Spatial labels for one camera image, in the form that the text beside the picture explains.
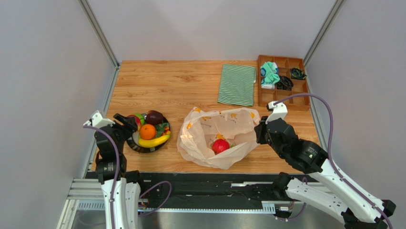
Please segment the red yellow apple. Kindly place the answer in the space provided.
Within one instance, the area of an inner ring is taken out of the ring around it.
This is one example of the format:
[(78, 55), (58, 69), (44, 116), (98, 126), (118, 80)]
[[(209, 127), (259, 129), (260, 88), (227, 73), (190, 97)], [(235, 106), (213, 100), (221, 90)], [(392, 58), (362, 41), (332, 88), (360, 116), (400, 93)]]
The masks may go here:
[(127, 116), (127, 119), (131, 120), (134, 123), (134, 125), (136, 125), (137, 131), (140, 130), (140, 128), (142, 127), (142, 121), (138, 116), (132, 114), (132, 115)]

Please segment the orange fruit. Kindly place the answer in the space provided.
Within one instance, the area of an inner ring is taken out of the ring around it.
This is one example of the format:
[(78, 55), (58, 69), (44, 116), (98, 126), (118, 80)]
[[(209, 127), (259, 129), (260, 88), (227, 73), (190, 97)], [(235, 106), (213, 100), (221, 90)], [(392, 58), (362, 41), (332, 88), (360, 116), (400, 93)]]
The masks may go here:
[(152, 140), (156, 136), (156, 128), (152, 124), (144, 124), (139, 130), (139, 136), (144, 140)]

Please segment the banana print plastic bag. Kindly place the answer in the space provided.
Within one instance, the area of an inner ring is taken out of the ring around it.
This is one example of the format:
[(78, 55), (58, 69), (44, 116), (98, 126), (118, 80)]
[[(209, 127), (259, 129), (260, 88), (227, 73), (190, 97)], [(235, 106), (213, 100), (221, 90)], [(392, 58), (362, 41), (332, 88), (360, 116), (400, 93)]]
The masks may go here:
[[(259, 121), (259, 113), (250, 108), (205, 112), (194, 107), (179, 131), (177, 150), (187, 161), (227, 170), (258, 147), (254, 127)], [(216, 155), (212, 144), (217, 139), (236, 146)]]

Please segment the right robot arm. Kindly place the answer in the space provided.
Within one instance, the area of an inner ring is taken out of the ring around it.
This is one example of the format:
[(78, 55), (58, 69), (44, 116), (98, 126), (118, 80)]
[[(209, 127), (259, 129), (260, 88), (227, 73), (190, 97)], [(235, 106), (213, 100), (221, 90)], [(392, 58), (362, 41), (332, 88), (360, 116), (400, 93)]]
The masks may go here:
[(268, 144), (292, 168), (303, 172), (329, 189), (330, 194), (281, 172), (271, 192), (279, 200), (294, 199), (311, 205), (341, 222), (346, 229), (391, 229), (389, 217), (396, 205), (381, 200), (351, 183), (329, 154), (318, 144), (298, 138), (294, 128), (279, 118), (263, 116), (255, 128), (257, 143)]

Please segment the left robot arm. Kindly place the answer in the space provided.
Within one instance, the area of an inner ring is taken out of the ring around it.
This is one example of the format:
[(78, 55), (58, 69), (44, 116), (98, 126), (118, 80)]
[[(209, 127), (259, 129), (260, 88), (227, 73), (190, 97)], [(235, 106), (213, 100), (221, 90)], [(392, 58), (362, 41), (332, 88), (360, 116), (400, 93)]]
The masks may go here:
[(133, 115), (115, 114), (111, 120), (99, 110), (93, 113), (87, 124), (95, 129), (94, 138), (99, 150), (96, 174), (101, 184), (108, 229), (135, 229), (138, 224), (136, 207), (141, 188), (137, 179), (140, 173), (133, 171), (135, 177), (127, 178), (123, 146), (140, 126)]

